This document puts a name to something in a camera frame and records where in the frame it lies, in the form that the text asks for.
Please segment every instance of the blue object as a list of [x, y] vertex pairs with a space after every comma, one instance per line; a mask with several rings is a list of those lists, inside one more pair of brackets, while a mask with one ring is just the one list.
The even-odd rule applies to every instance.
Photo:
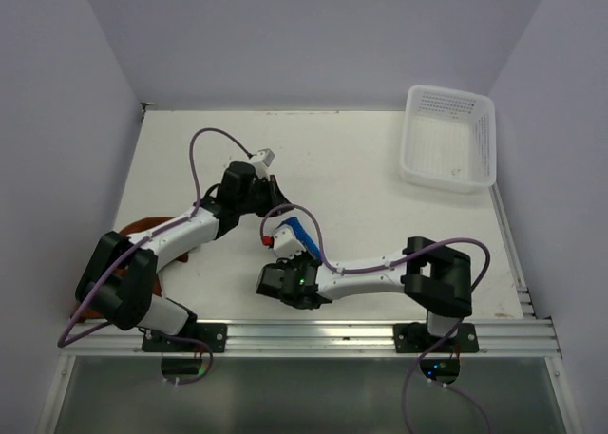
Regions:
[[302, 243], [306, 250], [317, 260], [321, 259], [319, 248], [316, 246], [316, 243], [311, 236], [306, 233], [306, 230], [304, 230], [304, 227], [297, 217], [289, 217], [288, 219], [283, 220], [279, 226], [281, 225], [288, 225], [291, 227], [294, 231], [295, 238]]

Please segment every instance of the wire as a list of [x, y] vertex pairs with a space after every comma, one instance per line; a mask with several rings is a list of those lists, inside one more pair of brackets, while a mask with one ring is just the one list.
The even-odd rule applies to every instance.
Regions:
[[[473, 291], [477, 288], [477, 286], [480, 284], [480, 282], [484, 278], [485, 274], [487, 273], [487, 269], [489, 268], [489, 265], [490, 265], [490, 251], [487, 248], [487, 246], [485, 246], [485, 244], [483, 244], [483, 242], [478, 241], [477, 239], [470, 238], [470, 237], [454, 237], [452, 239], [445, 239], [443, 241], [435, 242], [435, 243], [425, 247], [424, 249], [421, 249], [418, 252], [415, 252], [413, 254], [404, 256], [397, 260], [391, 261], [391, 262], [389, 262], [389, 264], [387, 266], [377, 265], [377, 266], [369, 266], [369, 267], [365, 267], [365, 268], [338, 268], [328, 262], [327, 255], [325, 254], [325, 246], [323, 245], [323, 235], [321, 234], [321, 227], [319, 225], [319, 222], [316, 219], [316, 217], [314, 216], [314, 214], [311, 211], [309, 211], [307, 208], [305, 208], [304, 206], [300, 206], [298, 204], [282, 204], [282, 205], [276, 206], [276, 208], [271, 209], [266, 214], [266, 216], [264, 216], [264, 218], [262, 219], [262, 221], [259, 225], [260, 238], [264, 238], [264, 236], [265, 236], [264, 235], [264, 225], [266, 224], [266, 221], [268, 220], [268, 218], [272, 217], [273, 215], [275, 215], [277, 213], [280, 213], [281, 211], [285, 211], [285, 210], [291, 211], [293, 209], [303, 212], [312, 221], [314, 229], [316, 231], [317, 239], [319, 241], [319, 255], [320, 255], [320, 258], [321, 258], [321, 261], [323, 262], [323, 264], [325, 266], [327, 266], [330, 270], [336, 271], [341, 274], [366, 274], [366, 273], [372, 273], [372, 272], [384, 270], [387, 268], [387, 266], [389, 268], [394, 268], [396, 266], [400, 266], [405, 263], [408, 263], [409, 261], [411, 261], [415, 258], [418, 258], [419, 256], [422, 256], [424, 254], [427, 254], [428, 252], [434, 251], [435, 249], [445, 247], [449, 244], [466, 243], [466, 244], [473, 244], [473, 245], [476, 245], [477, 247], [479, 247], [484, 252], [484, 256], [485, 256], [484, 265], [483, 265], [482, 269], [480, 270], [479, 275], [477, 276], [477, 278], [473, 281], [473, 284], [471, 285], [471, 290]], [[458, 329], [458, 327], [462, 323], [463, 323], [463, 319], [460, 319], [447, 332], [447, 334], [445, 336], [441, 337], [435, 344], [430, 346], [418, 358], [416, 358], [414, 365], [408, 370], [408, 373], [406, 374], [406, 380], [404, 381], [402, 394], [401, 394], [401, 407], [402, 407], [402, 411], [403, 411], [404, 421], [406, 423], [406, 427], [408, 428], [408, 431], [410, 434], [414, 434], [414, 429], [412, 427], [411, 418], [408, 413], [408, 388], [409, 388], [409, 383], [411, 381], [411, 378], [412, 378], [415, 370], [420, 366], [420, 363], [422, 362], [422, 360], [428, 354], [432, 353], [433, 351], [435, 351], [436, 349], [441, 347], [449, 339], [449, 337]], [[492, 423], [490, 422], [489, 417], [485, 413], [481, 404], [479, 404], [475, 399], [473, 399], [471, 396], [469, 396], [464, 391], [454, 388], [454, 387], [449, 387], [449, 388], [452, 391], [460, 394], [464, 398], [468, 399], [473, 405], [475, 405], [482, 412], [482, 415], [484, 416], [484, 419], [485, 419], [485, 423], [487, 425], [487, 430], [490, 434], [492, 434], [494, 432]]]
[[195, 207], [192, 210], [192, 214], [190, 215], [190, 218], [194, 217], [194, 215], [197, 213], [197, 210], [200, 207], [200, 200], [201, 200], [199, 176], [197, 175], [197, 167], [195, 166], [195, 161], [194, 161], [194, 143], [197, 141], [197, 138], [199, 137], [199, 135], [206, 133], [206, 132], [220, 133], [220, 135], [223, 135], [224, 137], [231, 140], [234, 144], [236, 144], [247, 155], [248, 158], [251, 158], [253, 156], [253, 154], [251, 152], [249, 152], [247, 150], [247, 148], [239, 140], [237, 140], [235, 137], [230, 135], [225, 130], [221, 130], [219, 128], [213, 128], [213, 127], [206, 127], [206, 128], [202, 128], [201, 130], [198, 130], [192, 136], [192, 140], [190, 140], [190, 149], [188, 151], [188, 155], [190, 158], [190, 171], [192, 171], [192, 180], [194, 181], [194, 188], [197, 191], [197, 201], [194, 203]]
[[209, 373], [209, 371], [211, 370], [211, 366], [213, 365], [213, 351], [207, 344], [200, 341], [199, 339], [191, 339], [189, 337], [170, 336], [168, 334], [165, 334], [162, 331], [156, 331], [156, 332], [169, 341], [183, 342], [183, 343], [187, 343], [187, 344], [194, 344], [194, 345], [200, 346], [202, 349], [204, 349], [209, 354], [209, 361], [207, 362], [207, 366], [205, 366], [204, 369], [201, 369], [199, 371], [199, 374], [196, 377], [193, 377], [191, 379], [183, 379], [183, 380], [176, 377], [176, 379], [173, 381], [174, 385], [181, 386], [181, 385], [194, 384]]
[[[109, 326], [110, 322], [103, 322], [103, 323], [100, 323], [99, 325], [89, 328], [86, 331], [81, 332], [80, 334], [69, 337], [69, 339], [67, 338], [69, 336], [69, 334], [71, 333], [71, 331], [74, 329], [74, 326], [76, 326], [76, 324], [78, 323], [78, 320], [80, 319], [80, 317], [85, 312], [86, 308], [88, 308], [88, 306], [90, 305], [91, 300], [95, 297], [95, 295], [100, 290], [102, 285], [107, 281], [107, 279], [112, 275], [112, 273], [114, 273], [114, 271], [116, 271], [117, 268], [119, 268], [130, 256], [132, 256], [138, 249], [140, 249], [142, 247], [143, 244], [148, 242], [150, 239], [160, 235], [161, 233], [171, 230], [172, 228], [177, 227], [178, 225], [183, 224], [184, 222], [188, 221], [190, 218], [192, 218], [193, 216], [196, 215], [196, 213], [198, 212], [199, 207], [200, 207], [201, 198], [200, 198], [199, 176], [197, 175], [197, 167], [196, 167], [195, 161], [194, 161], [194, 144], [195, 144], [197, 138], [199, 137], [199, 135], [201, 135], [202, 133], [205, 133], [205, 132], [220, 133], [220, 135], [227, 137], [234, 144], [236, 144], [245, 154], [247, 154], [247, 157], [251, 158], [253, 156], [253, 154], [251, 152], [249, 152], [239, 140], [237, 140], [235, 137], [230, 135], [225, 130], [207, 127], [207, 128], [202, 128], [201, 130], [198, 130], [197, 132], [195, 132], [195, 134], [192, 136], [192, 139], [190, 140], [190, 151], [189, 151], [190, 170], [192, 171], [192, 178], [194, 180], [195, 188], [197, 191], [197, 201], [195, 203], [195, 208], [192, 210], [192, 214], [190, 215], [190, 217], [182, 217], [178, 220], [167, 222], [166, 224], [164, 224], [161, 227], [159, 227], [158, 229], [156, 229], [154, 232], [150, 233], [148, 236], [144, 236], [142, 239], [140, 239], [139, 241], [134, 243], [129, 249], [127, 249], [123, 254], [121, 254], [116, 260], [114, 260], [114, 262], [110, 266], [108, 266], [107, 269], [102, 273], [99, 280], [97, 282], [95, 282], [95, 284], [93, 285], [93, 288], [86, 295], [86, 297], [83, 300], [83, 302], [81, 303], [81, 305], [78, 307], [76, 312], [74, 312], [74, 314], [70, 318], [69, 322], [67, 323], [66, 329], [61, 333], [61, 335], [59, 336], [59, 339], [57, 340], [57, 347], [62, 349], [63, 347], [69, 346], [70, 344], [73, 344], [76, 341], [79, 341], [83, 337], [88, 336], [92, 332], [98, 331], [102, 328]], [[176, 336], [171, 336], [171, 337], [173, 338], [173, 340], [177, 340]], [[195, 342], [195, 344], [201, 343], [204, 347], [207, 347], [207, 348], [209, 347], [206, 344], [204, 344], [203, 342], [198, 341], [197, 339], [193, 339], [193, 341], [197, 341], [197, 342]]]

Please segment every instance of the red object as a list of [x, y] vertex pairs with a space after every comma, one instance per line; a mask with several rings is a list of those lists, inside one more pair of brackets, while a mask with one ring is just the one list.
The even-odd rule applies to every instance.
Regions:
[[273, 247], [273, 245], [275, 244], [275, 240], [272, 236], [264, 236], [262, 238], [262, 244], [266, 247]]

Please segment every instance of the black mounting bracket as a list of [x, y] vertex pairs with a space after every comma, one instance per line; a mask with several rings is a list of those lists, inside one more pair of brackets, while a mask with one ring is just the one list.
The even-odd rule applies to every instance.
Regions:
[[[197, 323], [191, 337], [207, 344], [214, 353], [223, 353], [226, 349], [228, 326], [225, 323]], [[172, 342], [165, 336], [152, 331], [149, 339], [144, 335], [142, 351], [150, 353], [184, 353], [198, 351], [195, 344]]]
[[[426, 324], [418, 322], [393, 325], [392, 338], [397, 353], [422, 353], [439, 340], [428, 333]], [[472, 323], [463, 323], [458, 327], [456, 336], [448, 339], [433, 353], [458, 353], [459, 346], [460, 353], [479, 352], [477, 332]]]

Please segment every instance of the small white object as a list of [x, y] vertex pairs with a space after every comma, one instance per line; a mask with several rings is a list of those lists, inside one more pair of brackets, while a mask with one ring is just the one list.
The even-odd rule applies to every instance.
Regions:
[[[442, 317], [432, 312], [427, 312], [427, 331], [435, 337], [445, 336], [460, 319], [452, 317]], [[449, 337], [455, 337], [458, 330], [454, 331]]]
[[257, 177], [260, 179], [269, 179], [270, 174], [268, 168], [275, 159], [275, 153], [270, 149], [262, 149], [257, 151], [248, 161], [256, 169]]
[[281, 225], [274, 232], [273, 250], [279, 258], [295, 258], [306, 251], [304, 245], [297, 240], [294, 230], [289, 225]]
[[494, 103], [426, 85], [409, 90], [399, 171], [404, 180], [470, 193], [496, 182]]
[[150, 308], [138, 327], [147, 330], [160, 330], [174, 336], [181, 331], [188, 320], [188, 311], [166, 298], [153, 295]]

